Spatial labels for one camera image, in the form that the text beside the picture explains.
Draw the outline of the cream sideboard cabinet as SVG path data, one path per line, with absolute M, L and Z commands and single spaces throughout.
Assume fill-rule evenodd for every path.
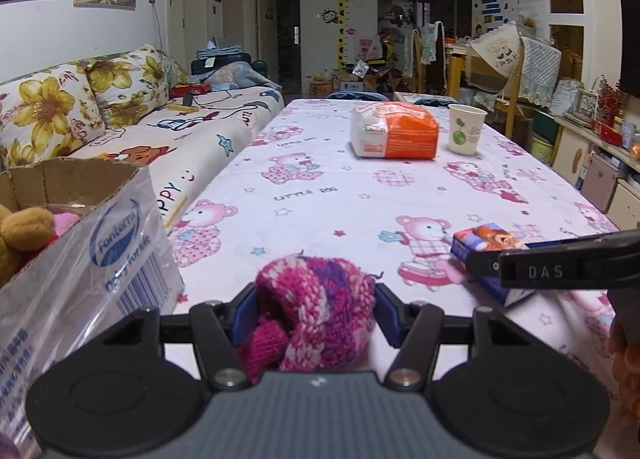
M 552 169 L 578 193 L 575 206 L 597 231 L 639 226 L 639 160 L 593 131 L 556 117 Z

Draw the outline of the pink plush ball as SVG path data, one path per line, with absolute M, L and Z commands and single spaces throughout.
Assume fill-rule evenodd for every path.
M 54 213 L 53 219 L 55 236 L 62 237 L 80 220 L 80 216 L 74 212 L 62 212 Z

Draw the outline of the brown plush toy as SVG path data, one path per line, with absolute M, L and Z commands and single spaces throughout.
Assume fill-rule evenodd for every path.
M 0 285 L 6 286 L 56 239 L 54 215 L 35 207 L 12 212 L 1 206 Z

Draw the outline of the pink cartoon tablecloth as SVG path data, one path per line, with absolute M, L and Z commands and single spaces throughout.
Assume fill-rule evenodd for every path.
M 368 159 L 350 145 L 354 105 L 296 101 L 239 153 L 170 234 L 184 291 L 177 312 L 227 302 L 290 254 L 341 257 L 405 302 L 468 316 L 481 304 L 601 377 L 608 375 L 605 293 L 536 293 L 500 305 L 451 254 L 457 231 L 496 223 L 524 243 L 597 231 L 560 175 L 485 128 L 473 156 L 440 146 L 434 160 Z M 352 366 L 384 370 L 393 353 L 374 327 Z

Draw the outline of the small colourful cartoon box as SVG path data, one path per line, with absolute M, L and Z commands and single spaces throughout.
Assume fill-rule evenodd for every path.
M 451 254 L 463 266 L 474 283 L 482 287 L 500 305 L 509 307 L 533 294 L 532 290 L 502 286 L 499 255 L 508 250 L 526 250 L 527 245 L 496 223 L 488 223 L 454 233 Z

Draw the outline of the sofa with cartoon cover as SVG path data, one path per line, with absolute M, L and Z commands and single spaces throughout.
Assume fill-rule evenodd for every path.
M 150 168 L 167 231 L 213 178 L 250 145 L 284 108 L 282 94 L 265 86 L 218 91 L 170 102 L 133 126 L 114 128 L 72 153 Z

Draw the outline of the pink purple knitted hat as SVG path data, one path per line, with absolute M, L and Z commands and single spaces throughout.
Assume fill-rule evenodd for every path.
M 263 373 L 348 368 L 375 327 L 376 277 L 349 260 L 290 254 L 255 279 L 258 322 L 240 357 L 250 381 Z

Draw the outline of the green waste bin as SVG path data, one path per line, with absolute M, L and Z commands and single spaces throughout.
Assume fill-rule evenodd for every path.
M 532 144 L 530 144 L 530 153 L 543 164 L 551 166 L 553 160 L 553 148 L 554 146 L 543 138 L 538 138 L 537 135 L 532 137 Z

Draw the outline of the yellow floral cushion near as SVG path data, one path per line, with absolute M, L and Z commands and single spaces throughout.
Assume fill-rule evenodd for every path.
M 3 169 L 68 156 L 105 130 L 81 64 L 61 64 L 1 84 Z

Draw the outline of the cardboard box with plastic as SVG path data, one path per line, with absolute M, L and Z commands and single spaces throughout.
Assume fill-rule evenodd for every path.
M 1 202 L 79 216 L 1 289 L 1 434 L 21 457 L 35 458 L 25 413 L 32 383 L 136 309 L 171 313 L 184 286 L 148 167 L 41 161 L 2 173 Z

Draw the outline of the orange white tissue pack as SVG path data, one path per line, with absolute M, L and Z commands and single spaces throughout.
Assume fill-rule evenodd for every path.
M 367 102 L 352 109 L 350 145 L 360 158 L 434 160 L 439 124 L 425 106 Z

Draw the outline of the wooden chair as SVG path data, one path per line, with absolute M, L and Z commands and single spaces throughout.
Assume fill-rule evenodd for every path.
M 498 94 L 494 109 L 504 115 L 504 135 L 513 138 L 524 64 L 518 25 L 509 22 L 467 45 L 446 44 L 447 95 L 459 98 L 461 81 L 470 88 Z

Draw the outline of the yellow floral cushion far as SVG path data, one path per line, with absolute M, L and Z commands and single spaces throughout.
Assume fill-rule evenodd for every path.
M 93 60 L 87 77 L 107 129 L 134 126 L 169 100 L 163 55 L 149 44 Z

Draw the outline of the yellow floral cushion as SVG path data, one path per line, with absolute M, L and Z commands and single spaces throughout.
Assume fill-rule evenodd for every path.
M 87 77 L 107 129 L 134 126 L 169 100 L 163 55 L 149 44 L 93 60 Z
M 68 156 L 105 130 L 81 64 L 61 64 L 1 84 L 3 169 Z

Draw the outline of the white paper cup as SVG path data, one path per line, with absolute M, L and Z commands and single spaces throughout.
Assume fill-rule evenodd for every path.
M 455 154 L 473 156 L 486 121 L 485 110 L 462 104 L 449 107 L 448 148 Z

